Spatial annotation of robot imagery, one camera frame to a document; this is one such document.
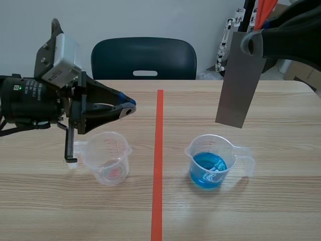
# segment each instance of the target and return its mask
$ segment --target screw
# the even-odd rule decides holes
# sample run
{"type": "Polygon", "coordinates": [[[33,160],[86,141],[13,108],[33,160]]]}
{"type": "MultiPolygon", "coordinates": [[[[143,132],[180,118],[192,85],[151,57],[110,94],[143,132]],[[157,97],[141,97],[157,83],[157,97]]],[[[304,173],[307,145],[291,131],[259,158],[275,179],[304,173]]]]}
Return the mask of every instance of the screw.
{"type": "Polygon", "coordinates": [[[48,61],[46,60],[46,58],[42,58],[42,59],[40,60],[40,62],[42,62],[43,64],[47,64],[47,63],[48,63],[48,61]]]}

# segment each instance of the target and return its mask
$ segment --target empty measuring cup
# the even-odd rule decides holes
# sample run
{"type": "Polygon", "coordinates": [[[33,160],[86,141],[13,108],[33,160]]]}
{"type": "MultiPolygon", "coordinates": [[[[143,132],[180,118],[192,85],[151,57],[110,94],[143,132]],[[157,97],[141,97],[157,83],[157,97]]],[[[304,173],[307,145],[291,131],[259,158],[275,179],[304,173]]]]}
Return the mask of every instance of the empty measuring cup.
{"type": "Polygon", "coordinates": [[[246,147],[236,147],[227,139],[216,135],[196,137],[185,149],[191,158],[192,180],[201,187],[218,187],[238,160],[246,160],[245,171],[251,176],[255,160],[252,151],[246,147]]]}
{"type": "Polygon", "coordinates": [[[104,185],[115,185],[126,178],[131,152],[126,138],[116,132],[97,134],[87,142],[74,142],[74,154],[81,154],[84,164],[104,185]]]}

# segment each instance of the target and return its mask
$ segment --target orange object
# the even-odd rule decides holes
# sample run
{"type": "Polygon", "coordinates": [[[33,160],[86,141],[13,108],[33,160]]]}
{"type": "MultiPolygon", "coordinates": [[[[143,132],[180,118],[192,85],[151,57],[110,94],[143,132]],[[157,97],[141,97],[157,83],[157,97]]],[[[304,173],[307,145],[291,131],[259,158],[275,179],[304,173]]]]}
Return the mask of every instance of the orange object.
{"type": "Polygon", "coordinates": [[[154,175],[152,184],[151,241],[162,241],[163,231],[163,112],[164,91],[157,91],[154,175]]]}
{"type": "Polygon", "coordinates": [[[276,4],[277,0],[259,0],[254,30],[259,30],[262,28],[263,24],[267,20],[267,17],[270,15],[276,4]]]}

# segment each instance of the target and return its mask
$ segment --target wooden table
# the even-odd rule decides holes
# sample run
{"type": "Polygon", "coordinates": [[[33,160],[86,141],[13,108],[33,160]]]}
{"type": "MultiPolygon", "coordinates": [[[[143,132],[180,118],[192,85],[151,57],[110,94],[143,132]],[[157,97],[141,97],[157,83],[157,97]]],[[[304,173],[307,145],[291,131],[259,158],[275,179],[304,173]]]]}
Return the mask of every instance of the wooden table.
{"type": "MultiPolygon", "coordinates": [[[[133,148],[125,182],[108,187],[63,164],[57,127],[0,138],[0,240],[150,240],[156,92],[164,90],[163,240],[320,240],[321,100],[295,81],[260,81],[243,129],[215,123],[221,81],[104,81],[137,101],[136,114],[93,130],[133,148]],[[251,147],[253,178],[237,164],[220,188],[188,175],[202,134],[251,147]]],[[[87,136],[76,136],[84,140],[87,136]]]]}

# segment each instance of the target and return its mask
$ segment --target red tape line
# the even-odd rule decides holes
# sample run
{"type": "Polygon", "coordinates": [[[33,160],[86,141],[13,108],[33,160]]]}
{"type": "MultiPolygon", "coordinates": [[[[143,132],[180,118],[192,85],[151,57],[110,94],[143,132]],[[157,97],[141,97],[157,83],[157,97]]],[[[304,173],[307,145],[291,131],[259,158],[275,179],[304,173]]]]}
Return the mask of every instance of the red tape line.
{"type": "Polygon", "coordinates": [[[154,177],[152,184],[150,241],[162,241],[163,230],[163,112],[164,91],[157,91],[154,177]]]}

